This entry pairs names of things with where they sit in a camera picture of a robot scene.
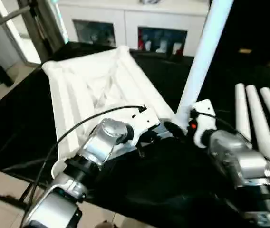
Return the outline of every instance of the black fabric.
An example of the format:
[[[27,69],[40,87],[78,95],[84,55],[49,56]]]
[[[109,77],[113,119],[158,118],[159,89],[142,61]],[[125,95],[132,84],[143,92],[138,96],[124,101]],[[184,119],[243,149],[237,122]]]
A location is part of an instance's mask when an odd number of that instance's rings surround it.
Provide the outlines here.
[[[108,49],[68,43],[52,59]],[[193,58],[166,58],[139,51],[131,54],[176,111]],[[217,116],[234,125],[234,86],[239,82],[270,88],[270,67],[249,63],[243,56],[214,61],[199,100],[209,98]],[[55,141],[48,77],[38,68],[0,101],[0,171],[35,179],[41,163],[19,170],[5,168],[44,158]],[[232,194],[230,185],[191,139],[180,142],[168,138],[144,151],[143,159],[132,152],[109,161],[87,201],[158,227],[229,226],[232,218],[234,225],[243,226],[223,203]],[[54,154],[48,162],[41,185],[51,181],[50,169],[56,159]]]

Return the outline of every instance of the wire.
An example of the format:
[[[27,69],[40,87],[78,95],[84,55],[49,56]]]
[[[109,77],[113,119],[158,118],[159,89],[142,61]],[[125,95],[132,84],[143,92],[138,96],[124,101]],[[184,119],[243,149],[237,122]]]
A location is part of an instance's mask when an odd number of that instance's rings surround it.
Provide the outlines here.
[[[27,186],[27,188],[25,189],[25,191],[21,195],[19,202],[24,202],[24,199],[28,196],[28,194],[31,190],[31,187],[32,187],[32,183],[29,183],[29,185]]]
[[[36,160],[32,160],[32,161],[12,165],[12,166],[9,166],[7,168],[2,169],[2,171],[7,172],[7,171],[11,171],[11,170],[25,169],[25,168],[28,168],[29,166],[37,165],[37,164],[43,162],[44,159],[45,158],[39,158],[39,159],[36,159]]]
[[[38,186],[38,183],[39,183],[40,177],[41,177],[41,175],[42,175],[42,172],[43,172],[43,170],[44,170],[44,167],[45,167],[45,165],[46,165],[46,163],[47,163],[47,161],[48,161],[50,155],[52,154],[52,152],[54,151],[54,149],[57,147],[57,145],[58,145],[58,144],[59,144],[59,143],[60,143],[60,142],[61,142],[61,141],[69,134],[69,133],[71,133],[73,130],[75,130],[75,129],[78,128],[80,125],[84,124],[85,122],[87,122],[87,121],[89,121],[89,120],[91,120],[91,119],[94,119],[94,118],[96,118],[96,117],[98,117],[98,116],[101,116],[101,115],[103,115],[103,114],[106,114],[106,113],[109,113],[109,112],[113,112],[113,111],[116,111],[116,110],[119,110],[119,109],[125,109],[125,108],[138,108],[140,112],[146,109],[146,107],[142,107],[142,106],[127,105],[127,106],[122,106],[122,107],[112,108],[112,109],[109,109],[109,110],[100,112],[100,113],[98,113],[98,114],[95,114],[95,115],[93,115],[93,116],[91,116],[91,117],[89,117],[89,118],[87,118],[87,119],[85,119],[85,120],[83,120],[83,121],[77,123],[77,124],[76,124],[75,126],[73,126],[71,129],[69,129],[67,132],[65,132],[65,133],[57,140],[57,142],[56,142],[55,144],[52,145],[52,147],[50,148],[49,152],[47,153],[47,155],[46,155],[46,157],[45,157],[45,159],[44,159],[44,162],[43,162],[43,164],[42,164],[42,166],[41,166],[41,168],[40,168],[40,170],[39,170],[39,173],[38,173],[38,175],[37,175],[37,177],[36,177],[36,179],[35,179],[35,182],[33,183],[33,187],[32,187],[31,192],[30,192],[29,202],[28,202],[28,204],[27,204],[27,207],[25,208],[25,212],[24,212],[24,215],[23,215],[23,218],[22,218],[21,225],[22,225],[22,223],[23,223],[23,221],[24,221],[24,218],[25,218],[25,216],[26,216],[26,214],[27,214],[29,208],[30,208],[31,205],[32,205],[32,202],[33,202],[33,199],[34,199],[34,195],[35,195],[35,192],[36,192],[36,188],[37,188],[37,186]]]
[[[237,134],[239,134],[246,142],[248,142],[248,143],[251,143],[241,132],[239,132],[237,129],[235,129],[234,127],[232,127],[227,121],[225,121],[225,120],[223,120],[223,119],[221,119],[221,118],[219,118],[219,117],[217,117],[217,116],[215,116],[215,115],[211,115],[211,114],[209,114],[209,113],[201,113],[201,112],[198,112],[198,111],[196,111],[196,110],[193,110],[193,112],[192,112],[192,114],[194,114],[194,115],[205,115],[205,116],[209,116],[209,117],[211,117],[211,118],[214,118],[214,119],[216,119],[217,121],[219,121],[219,122],[221,122],[223,125],[226,125],[227,127],[229,127],[231,130],[233,130],[234,132],[236,132]],[[266,159],[266,160],[268,160],[268,161],[270,161],[270,158],[269,157],[267,157],[267,156],[265,156],[265,155],[263,155],[263,157]]]
[[[195,112],[197,115],[205,115],[205,116],[209,116],[212,117],[214,119],[216,119],[218,122],[222,123],[223,125],[227,126],[228,128],[230,128],[232,131],[236,132],[237,134],[239,134],[246,142],[251,143],[241,132],[239,132],[238,130],[236,130],[234,127],[232,127],[227,121],[215,116],[215,115],[211,115],[209,113],[201,113],[201,112]]]

